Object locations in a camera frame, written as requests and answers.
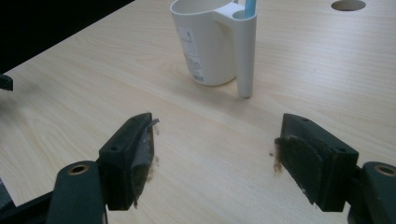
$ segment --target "label on cup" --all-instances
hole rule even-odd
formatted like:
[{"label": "label on cup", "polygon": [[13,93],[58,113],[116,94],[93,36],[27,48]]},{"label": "label on cup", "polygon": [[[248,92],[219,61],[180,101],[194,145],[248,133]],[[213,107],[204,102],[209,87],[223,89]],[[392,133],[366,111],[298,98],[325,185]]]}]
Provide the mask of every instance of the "label on cup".
[{"label": "label on cup", "polygon": [[184,51],[187,66],[195,80],[204,81],[202,73],[201,60],[199,59],[197,48],[195,46],[194,36],[190,28],[177,27],[178,37]]}]

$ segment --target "white cup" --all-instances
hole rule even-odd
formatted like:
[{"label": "white cup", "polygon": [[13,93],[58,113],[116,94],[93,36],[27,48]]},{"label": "white cup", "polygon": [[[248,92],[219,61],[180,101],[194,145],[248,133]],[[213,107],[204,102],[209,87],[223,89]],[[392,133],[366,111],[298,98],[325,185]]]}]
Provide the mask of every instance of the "white cup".
[{"label": "white cup", "polygon": [[256,19],[233,0],[176,0],[170,7],[193,79],[218,86],[236,77],[239,96],[253,90]]}]

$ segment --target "blue stick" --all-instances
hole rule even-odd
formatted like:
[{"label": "blue stick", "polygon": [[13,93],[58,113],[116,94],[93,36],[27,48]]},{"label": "blue stick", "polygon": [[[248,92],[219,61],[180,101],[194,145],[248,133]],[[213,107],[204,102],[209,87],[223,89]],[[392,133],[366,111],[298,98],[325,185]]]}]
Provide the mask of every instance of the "blue stick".
[{"label": "blue stick", "polygon": [[256,0],[246,0],[245,19],[253,17],[255,14],[256,14]]}]

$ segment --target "table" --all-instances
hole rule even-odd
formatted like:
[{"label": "table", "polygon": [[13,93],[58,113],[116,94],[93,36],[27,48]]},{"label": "table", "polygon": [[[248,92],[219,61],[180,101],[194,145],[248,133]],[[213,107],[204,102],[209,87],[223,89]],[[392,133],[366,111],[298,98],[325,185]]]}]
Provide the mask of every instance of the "table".
[{"label": "table", "polygon": [[110,223],[347,223],[275,175],[282,115],[297,114],[360,153],[396,165],[396,3],[258,1],[253,95],[235,80],[192,81],[169,12],[137,0],[6,72],[0,176],[16,204],[51,191],[57,172],[96,160],[129,117],[152,112],[158,162],[137,210]]}]

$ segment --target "wooden table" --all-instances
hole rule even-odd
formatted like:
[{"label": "wooden table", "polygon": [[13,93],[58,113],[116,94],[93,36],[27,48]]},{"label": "wooden table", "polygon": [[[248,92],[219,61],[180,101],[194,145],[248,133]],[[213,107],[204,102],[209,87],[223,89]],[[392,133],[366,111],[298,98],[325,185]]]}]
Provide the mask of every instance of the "wooden table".
[{"label": "wooden table", "polygon": [[16,204],[51,191],[60,169],[96,160],[129,117],[152,112],[159,161],[138,209],[110,223],[347,223],[274,175],[282,115],[312,119],[396,165],[396,2],[258,1],[253,95],[192,81],[169,6],[140,0],[6,73],[0,176]]}]

